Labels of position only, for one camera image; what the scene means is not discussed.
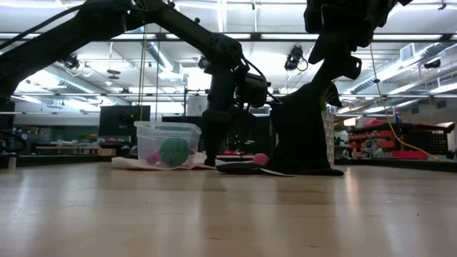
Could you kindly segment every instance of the ball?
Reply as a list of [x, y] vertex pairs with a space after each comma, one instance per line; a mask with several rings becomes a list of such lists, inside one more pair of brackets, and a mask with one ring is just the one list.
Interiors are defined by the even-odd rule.
[[264, 153], [258, 153], [252, 158], [252, 161], [254, 164], [265, 166], [270, 158]]
[[154, 165], [158, 161], [157, 159], [157, 154], [151, 153], [145, 158], [145, 161], [147, 162], [147, 164]]
[[160, 145], [159, 158], [170, 167], [179, 166], [187, 161], [190, 147], [186, 139], [167, 138]]

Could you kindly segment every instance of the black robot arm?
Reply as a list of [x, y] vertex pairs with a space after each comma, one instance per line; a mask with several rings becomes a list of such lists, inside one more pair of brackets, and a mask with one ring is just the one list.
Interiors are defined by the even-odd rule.
[[[248, 115], [243, 111], [244, 104], [264, 105], [269, 83], [260, 71], [259, 75], [248, 72], [249, 62], [236, 40], [206, 30], [176, 11], [173, 4], [165, 4], [162, 0], [138, 0], [136, 3], [88, 0], [79, 7], [74, 18], [2, 54], [0, 97], [2, 101], [8, 101], [20, 81], [92, 41], [108, 41], [125, 31], [156, 23], [197, 48], [211, 63], [205, 70], [212, 75], [212, 81], [203, 119], [209, 156], [207, 164], [214, 165], [229, 126], [239, 117]], [[11, 42], [3, 43], [0, 50]]]

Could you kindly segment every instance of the black fabric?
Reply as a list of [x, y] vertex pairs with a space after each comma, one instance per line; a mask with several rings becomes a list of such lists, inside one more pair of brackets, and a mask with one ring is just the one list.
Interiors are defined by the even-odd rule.
[[343, 175], [327, 161], [321, 92], [320, 85], [309, 83], [281, 98], [282, 104], [272, 106], [270, 117], [279, 141], [265, 168], [294, 175]]
[[[254, 163], [226, 163], [216, 166], [217, 171], [231, 175], [269, 175], [263, 171], [265, 166]], [[344, 173], [335, 169], [329, 170], [307, 170], [303, 173], [297, 174], [303, 176], [342, 176]]]

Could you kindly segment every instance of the duct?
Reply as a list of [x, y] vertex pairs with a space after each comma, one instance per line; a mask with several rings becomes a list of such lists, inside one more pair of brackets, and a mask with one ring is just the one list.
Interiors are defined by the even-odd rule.
[[[414, 60], [410, 61], [402, 61], [401, 57], [397, 57], [392, 61], [389, 61], [387, 64], [384, 64], [382, 67], [376, 69], [376, 73], [378, 74], [378, 78], [382, 81], [385, 81], [389, 78], [392, 78], [396, 75], [399, 75], [401, 72], [406, 71], [405, 68], [410, 67], [414, 64], [420, 64], [426, 61], [429, 61], [434, 56], [440, 55], [450, 49], [452, 49], [457, 44], [454, 43], [434, 43], [428, 46], [425, 46], [418, 51], [414, 56]], [[346, 91], [346, 93], [357, 94], [358, 92], [367, 89], [371, 86], [375, 86], [376, 83], [374, 82], [375, 76], [374, 73], [360, 79], [360, 83], [356, 84], [352, 88]]]
[[[84, 93], [109, 93], [108, 91], [100, 89], [98, 86], [94, 86], [83, 79], [72, 76], [68, 74], [66, 71], [61, 70], [55, 66], [48, 66], [44, 70], [49, 72], [50, 74], [55, 75], [61, 80], [64, 80], [68, 84], [69, 89], [72, 91], [80, 90]], [[130, 102], [125, 101], [119, 97], [110, 97], [109, 100], [119, 105], [130, 105]]]
[[[409, 84], [410, 89], [412, 89], [413, 87], [416, 87], [416, 86], [420, 86], [420, 85], [424, 85], [427, 81], [430, 81], [430, 80], [434, 80], [434, 79], [437, 79], [437, 78], [441, 78], [443, 76], [450, 76], [452, 77], [452, 75], [454, 73], [457, 72], [457, 66], [454, 66], [452, 68], [449, 68], [449, 69], [446, 69], [444, 71], [440, 71], [438, 72], [437, 74], [435, 74], [435, 76], [433, 77], [428, 77], [428, 78], [424, 78], [424, 79], [421, 79], [421, 80], [418, 80], [416, 82], [413, 82], [411, 84]], [[444, 80], [447, 84], [449, 83], [453, 83], [453, 82], [450, 82], [449, 79], [446, 79]], [[363, 103], [357, 105], [357, 106], [354, 106], [354, 107], [351, 107], [351, 110], [350, 111], [360, 111], [360, 110], [364, 110], [365, 108], [369, 108], [370, 106], [372, 106], [378, 99], [373, 99], [373, 100], [369, 100], [369, 101], [364, 101]]]
[[[133, 31], [127, 31], [127, 33], [143, 34], [144, 27], [139, 27]], [[146, 48], [146, 51], [151, 56], [151, 58], [156, 61], [162, 72], [172, 72], [174, 74], [182, 75], [182, 65], [177, 61], [169, 61], [170, 58], [167, 58], [163, 52], [159, 51], [159, 48], [155, 45], [155, 43], [141, 42], [141, 45]], [[168, 78], [162, 76], [161, 79], [167, 80]]]

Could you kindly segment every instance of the yellow cable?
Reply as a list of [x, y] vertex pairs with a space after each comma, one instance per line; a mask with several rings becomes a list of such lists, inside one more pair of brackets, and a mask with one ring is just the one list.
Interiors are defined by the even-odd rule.
[[140, 69], [143, 70], [143, 72], [141, 72], [141, 78], [140, 78], [140, 84], [139, 84], [139, 90], [138, 90], [138, 93], [139, 93], [139, 102], [138, 104], [140, 104], [140, 121], [143, 121], [143, 99], [144, 99], [144, 73], [145, 73], [145, 70], [144, 70], [144, 66], [146, 64], [145, 60], [146, 60], [146, 36], [147, 36], [147, 26], [144, 27], [144, 31], [143, 31], [143, 52], [141, 53], [141, 67]]
[[420, 149], [419, 147], [415, 147], [415, 146], [412, 146], [408, 143], [405, 143], [403, 142], [398, 136], [397, 136], [397, 133], [395, 133], [395, 130], [393, 129], [392, 127], [392, 123], [391, 123], [391, 120], [390, 118], [388, 117], [388, 112], [387, 112], [387, 108], [386, 108], [386, 105], [384, 104], [384, 98], [383, 98], [383, 94], [381, 93], [381, 88], [379, 87], [379, 82], [378, 82], [378, 74], [376, 73], [376, 67], [375, 67], [375, 64], [374, 64], [374, 56], [373, 56], [373, 47], [371, 46], [370, 44], [370, 55], [371, 55], [371, 62], [373, 64], [373, 72], [374, 72], [374, 77], [375, 77], [375, 80], [376, 80], [376, 86], [378, 87], [378, 92], [379, 92], [379, 97], [381, 98], [381, 103], [384, 107], [384, 111], [386, 112], [386, 118], [387, 118], [387, 123], [388, 123], [388, 126], [391, 128], [392, 130], [392, 133], [393, 133], [393, 136], [395, 136], [395, 139], [400, 142], [402, 145], [404, 146], [407, 146], [409, 148], [412, 148], [412, 149], [416, 149], [417, 151], [420, 151], [421, 153], [424, 153], [426, 154], [427, 156], [429, 156], [430, 158], [432, 158], [433, 160], [435, 161], [439, 161], [440, 159], [436, 156], [434, 156], [433, 154], [430, 154], [430, 153], [427, 153], [426, 151]]

